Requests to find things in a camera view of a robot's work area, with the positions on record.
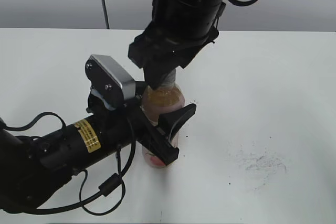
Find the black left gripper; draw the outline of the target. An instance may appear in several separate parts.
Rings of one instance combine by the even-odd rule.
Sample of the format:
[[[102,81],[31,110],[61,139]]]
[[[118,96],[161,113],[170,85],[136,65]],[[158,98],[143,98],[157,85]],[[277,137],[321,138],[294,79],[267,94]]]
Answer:
[[[196,104],[191,103],[176,111],[160,114],[158,124],[153,126],[142,110],[142,97],[147,88],[144,81],[135,82],[135,97],[115,110],[108,110],[103,102],[89,94],[88,109],[92,125],[100,141],[100,149],[93,152],[88,164],[92,165],[125,147],[139,142],[166,166],[177,160],[179,149],[170,143],[181,127],[195,114]]]

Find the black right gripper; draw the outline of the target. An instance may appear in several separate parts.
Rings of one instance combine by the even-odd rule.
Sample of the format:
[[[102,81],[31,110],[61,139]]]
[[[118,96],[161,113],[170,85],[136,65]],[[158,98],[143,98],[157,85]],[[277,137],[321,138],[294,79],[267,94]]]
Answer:
[[[176,68],[176,63],[185,68],[196,55],[219,36],[215,26],[198,39],[182,38],[167,29],[150,22],[144,32],[129,45],[128,58],[143,68],[148,86],[156,90]]]

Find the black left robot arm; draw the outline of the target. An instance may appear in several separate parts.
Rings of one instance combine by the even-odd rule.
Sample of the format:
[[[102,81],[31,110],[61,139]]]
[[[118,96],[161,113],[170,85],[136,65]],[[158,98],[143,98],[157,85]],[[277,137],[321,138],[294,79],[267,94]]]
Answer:
[[[165,165],[179,156],[179,149],[171,139],[190,119],[196,105],[159,116],[152,125],[141,109],[145,83],[137,82],[135,95],[117,109],[108,109],[96,90],[88,97],[90,116],[45,136],[13,135],[15,129],[1,123],[1,210],[10,214],[51,215],[85,206],[118,187],[124,187],[124,175],[129,170],[140,143],[153,152]],[[130,146],[125,165],[99,186],[94,195],[77,203],[42,209],[57,190],[72,177],[111,154],[120,155]]]

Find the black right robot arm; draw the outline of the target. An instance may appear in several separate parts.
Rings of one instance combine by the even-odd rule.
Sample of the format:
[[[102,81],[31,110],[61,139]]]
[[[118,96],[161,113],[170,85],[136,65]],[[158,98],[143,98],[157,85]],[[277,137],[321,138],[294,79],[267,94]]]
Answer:
[[[186,68],[219,35],[223,0],[153,0],[152,21],[129,45],[128,57],[157,89],[177,67]]]

